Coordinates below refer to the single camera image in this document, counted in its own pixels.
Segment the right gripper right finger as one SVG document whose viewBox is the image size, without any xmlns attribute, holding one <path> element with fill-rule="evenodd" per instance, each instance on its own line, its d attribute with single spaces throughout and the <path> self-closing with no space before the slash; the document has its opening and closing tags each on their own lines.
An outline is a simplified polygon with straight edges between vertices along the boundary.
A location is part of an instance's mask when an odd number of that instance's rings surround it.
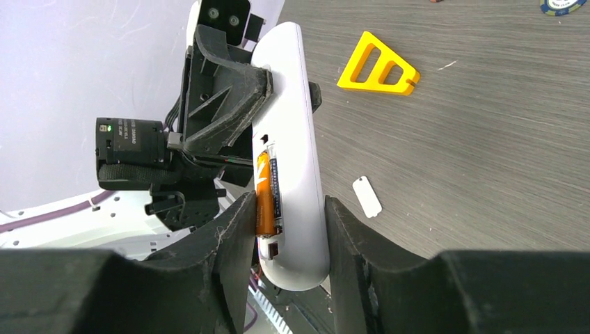
<svg viewBox="0 0 590 334">
<path fill-rule="evenodd" d="M 337 333 L 441 333 L 436 264 L 325 198 Z"/>
</svg>

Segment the black AAA battery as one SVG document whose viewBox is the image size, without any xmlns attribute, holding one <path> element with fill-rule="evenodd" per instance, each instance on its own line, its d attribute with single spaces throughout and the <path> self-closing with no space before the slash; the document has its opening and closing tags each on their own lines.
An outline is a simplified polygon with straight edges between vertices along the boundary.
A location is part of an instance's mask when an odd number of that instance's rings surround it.
<svg viewBox="0 0 590 334">
<path fill-rule="evenodd" d="M 269 167 L 271 174 L 271 193 L 273 196 L 273 215 L 274 225 L 277 233 L 282 233 L 282 203 L 280 197 L 280 186 L 278 182 L 278 163 L 276 159 L 276 145 L 270 143 L 266 147 L 266 152 L 269 155 Z"/>
</svg>

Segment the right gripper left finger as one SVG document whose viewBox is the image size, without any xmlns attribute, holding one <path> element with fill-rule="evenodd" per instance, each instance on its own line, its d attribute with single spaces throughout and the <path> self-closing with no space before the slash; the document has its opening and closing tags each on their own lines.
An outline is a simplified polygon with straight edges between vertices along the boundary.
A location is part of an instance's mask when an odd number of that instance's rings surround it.
<svg viewBox="0 0 590 334">
<path fill-rule="evenodd" d="M 157 270 L 148 333 L 242 333 L 253 257 L 253 192 L 145 261 Z"/>
</svg>

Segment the white remote control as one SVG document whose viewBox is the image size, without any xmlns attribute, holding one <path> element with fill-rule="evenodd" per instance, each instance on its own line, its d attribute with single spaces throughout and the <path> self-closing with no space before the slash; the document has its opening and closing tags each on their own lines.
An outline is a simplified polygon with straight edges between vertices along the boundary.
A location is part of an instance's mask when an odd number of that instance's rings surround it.
<svg viewBox="0 0 590 334">
<path fill-rule="evenodd" d="M 282 233 L 257 236 L 260 264 L 281 289 L 313 289 L 327 277 L 330 257 L 300 26 L 284 22 L 272 28 L 251 63 L 273 79 L 273 93 L 252 122 L 253 175 L 258 156 L 274 143 L 282 203 Z"/>
</svg>

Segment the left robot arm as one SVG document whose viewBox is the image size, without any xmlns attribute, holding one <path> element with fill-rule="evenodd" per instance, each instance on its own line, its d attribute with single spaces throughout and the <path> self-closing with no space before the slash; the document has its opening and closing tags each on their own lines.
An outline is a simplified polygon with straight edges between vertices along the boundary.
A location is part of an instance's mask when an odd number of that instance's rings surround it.
<svg viewBox="0 0 590 334">
<path fill-rule="evenodd" d="M 210 183 L 255 180 L 265 202 L 257 230 L 263 258 L 323 253 L 321 182 L 312 115 L 319 87 L 308 81 L 301 28 L 285 22 L 246 51 L 224 31 L 197 25 L 186 50 L 176 127 L 100 118 L 97 179 L 107 191 L 147 190 L 170 229 L 204 223 L 214 212 Z"/>
</svg>

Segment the white battery cover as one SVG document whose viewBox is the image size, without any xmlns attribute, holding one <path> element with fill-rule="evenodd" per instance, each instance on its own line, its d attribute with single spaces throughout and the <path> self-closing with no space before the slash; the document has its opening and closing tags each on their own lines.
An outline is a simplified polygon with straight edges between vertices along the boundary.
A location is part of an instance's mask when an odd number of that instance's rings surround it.
<svg viewBox="0 0 590 334">
<path fill-rule="evenodd" d="M 360 176 L 353 182 L 352 187 L 365 216 L 377 217 L 383 208 L 368 178 Z"/>
</svg>

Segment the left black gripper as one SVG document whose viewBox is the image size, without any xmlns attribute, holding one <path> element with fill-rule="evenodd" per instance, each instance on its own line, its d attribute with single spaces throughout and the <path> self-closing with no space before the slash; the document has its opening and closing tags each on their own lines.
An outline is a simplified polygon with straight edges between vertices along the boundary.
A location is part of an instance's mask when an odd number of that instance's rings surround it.
<svg viewBox="0 0 590 334">
<path fill-rule="evenodd" d="M 270 71 L 251 65 L 252 52 L 227 44 L 225 33 L 197 25 L 186 53 L 176 109 L 180 144 L 172 168 L 186 180 L 219 177 L 246 186 L 253 178 L 253 118 L 273 93 Z M 312 113 L 321 87 L 308 82 Z"/>
</svg>

